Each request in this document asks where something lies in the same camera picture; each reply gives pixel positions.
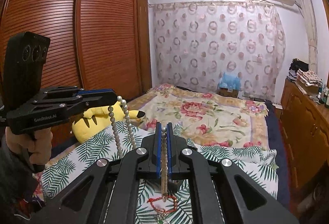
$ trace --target white fabric with green leaves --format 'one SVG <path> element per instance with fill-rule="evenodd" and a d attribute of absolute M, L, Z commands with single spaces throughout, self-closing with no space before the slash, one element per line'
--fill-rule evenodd
<path fill-rule="evenodd" d="M 132 150 L 129 133 L 124 122 L 117 122 L 121 146 L 123 153 Z M 133 128 L 135 140 L 139 147 L 144 137 L 150 135 L 145 130 L 137 127 Z M 179 135 L 180 126 L 174 127 L 175 135 Z M 276 150 L 263 151 L 259 146 L 249 148 L 226 148 L 219 145 L 200 146 L 195 145 L 198 151 L 209 160 L 220 161 L 223 158 L 231 159 L 254 181 L 262 186 L 275 199 L 278 192 L 278 176 L 275 172 L 276 165 L 274 159 Z M 70 154 L 47 168 L 42 174 L 41 183 L 44 195 L 47 198 L 55 197 L 62 189 L 77 178 L 85 169 L 92 165 L 99 158 L 107 158 L 110 161 L 118 159 L 116 143 L 111 126 L 105 128 L 85 143 L 78 146 Z M 138 193 L 138 205 L 136 210 L 136 224 L 155 223 L 156 212 L 147 203 L 150 197 L 161 196 L 161 188 L 158 184 L 146 180 L 140 181 Z M 177 211 L 171 213 L 166 220 L 170 224 L 190 224 L 192 223 L 192 208 L 190 202 L 190 192 L 188 181 L 184 181 L 180 190 L 175 193 L 178 198 Z M 171 209 L 172 201 L 165 204 L 162 201 L 155 202 L 156 206 Z"/>

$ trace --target hand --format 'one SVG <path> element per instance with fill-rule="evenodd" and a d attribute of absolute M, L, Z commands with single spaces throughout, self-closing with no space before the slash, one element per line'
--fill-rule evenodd
<path fill-rule="evenodd" d="M 8 148 L 16 154 L 22 154 L 22 148 L 26 148 L 30 153 L 30 163 L 45 165 L 51 156 L 51 140 L 53 134 L 50 128 L 37 130 L 34 132 L 36 140 L 27 134 L 14 135 L 10 127 L 6 127 L 6 143 Z"/>

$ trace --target person's arm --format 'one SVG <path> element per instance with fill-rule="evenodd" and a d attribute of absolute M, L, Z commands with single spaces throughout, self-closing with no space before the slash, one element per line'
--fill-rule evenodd
<path fill-rule="evenodd" d="M 21 153 L 27 148 L 33 153 L 32 164 L 46 164 L 51 155 L 52 133 L 50 128 L 35 132 L 36 140 L 28 135 L 14 135 L 6 128 L 0 149 L 0 195 L 8 204 L 22 198 L 24 193 L 32 193 L 37 187 L 32 171 L 26 165 Z"/>

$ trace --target red bracelet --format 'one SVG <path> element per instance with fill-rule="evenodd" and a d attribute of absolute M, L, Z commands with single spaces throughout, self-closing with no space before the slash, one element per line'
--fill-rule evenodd
<path fill-rule="evenodd" d="M 156 198 L 156 199 L 154 199 L 154 198 L 149 198 L 149 199 L 147 200 L 147 202 L 150 203 L 150 205 L 152 206 L 152 208 L 153 208 L 157 213 L 159 213 L 159 214 L 166 214 L 166 215 L 167 215 L 167 214 L 172 213 L 172 212 L 175 212 L 175 211 L 177 210 L 177 198 L 176 198 L 175 196 L 173 196 L 173 195 L 169 195 L 169 196 L 168 196 L 168 199 L 169 199 L 169 198 L 171 198 L 171 199 L 174 201 L 174 207 L 173 207 L 173 209 L 170 209 L 170 210 L 165 210 L 165 209 L 162 209 L 162 208 L 158 209 L 158 208 L 156 208 L 156 207 L 154 206 L 153 202 L 156 202 L 156 201 L 162 200 L 162 197 L 158 197 L 158 198 Z"/>

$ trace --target beige curtain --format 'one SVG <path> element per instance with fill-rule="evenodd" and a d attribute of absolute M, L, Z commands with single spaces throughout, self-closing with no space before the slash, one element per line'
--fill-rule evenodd
<path fill-rule="evenodd" d="M 311 0 L 300 0 L 309 44 L 309 69 L 317 73 L 317 34 Z"/>
<path fill-rule="evenodd" d="M 189 2 L 154 6 L 160 83 L 198 92 L 218 83 L 273 99 L 285 55 L 285 35 L 273 5 Z"/>

